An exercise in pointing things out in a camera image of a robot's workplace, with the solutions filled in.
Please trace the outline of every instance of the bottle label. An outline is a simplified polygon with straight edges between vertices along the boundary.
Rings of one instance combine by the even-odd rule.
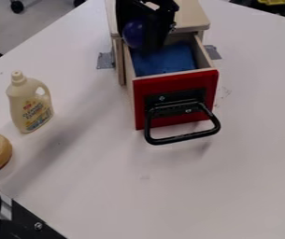
[[[39,99],[28,100],[23,104],[22,116],[27,131],[33,131],[45,124],[52,116],[50,106]]]

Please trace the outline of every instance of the black device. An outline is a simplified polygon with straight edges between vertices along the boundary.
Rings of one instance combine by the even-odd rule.
[[[151,2],[159,8],[152,9]],[[116,16],[120,36],[128,21],[142,19],[145,26],[141,50],[151,52],[161,48],[168,33],[174,29],[175,14],[179,10],[173,0],[117,0]]]
[[[12,220],[0,219],[0,239],[65,239],[43,220],[11,201]]]

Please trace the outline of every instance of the detergent bottle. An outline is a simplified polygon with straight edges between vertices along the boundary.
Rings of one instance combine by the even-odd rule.
[[[12,121],[24,134],[35,131],[53,116],[48,87],[37,79],[25,77],[21,71],[12,73],[7,97]]]

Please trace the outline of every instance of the blue ball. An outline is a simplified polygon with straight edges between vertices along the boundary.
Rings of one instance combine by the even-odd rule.
[[[143,45],[145,26],[141,20],[128,21],[122,31],[125,43],[132,49]]]

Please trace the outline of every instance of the white table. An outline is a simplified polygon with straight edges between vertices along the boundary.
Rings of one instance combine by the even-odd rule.
[[[219,134],[145,142],[115,72],[95,70],[110,39],[104,1],[90,0],[0,59],[0,134],[14,147],[0,190],[68,238],[285,238],[285,18],[202,6],[212,23],[204,42],[223,57]],[[53,95],[54,119],[32,134],[8,113],[15,69]]]

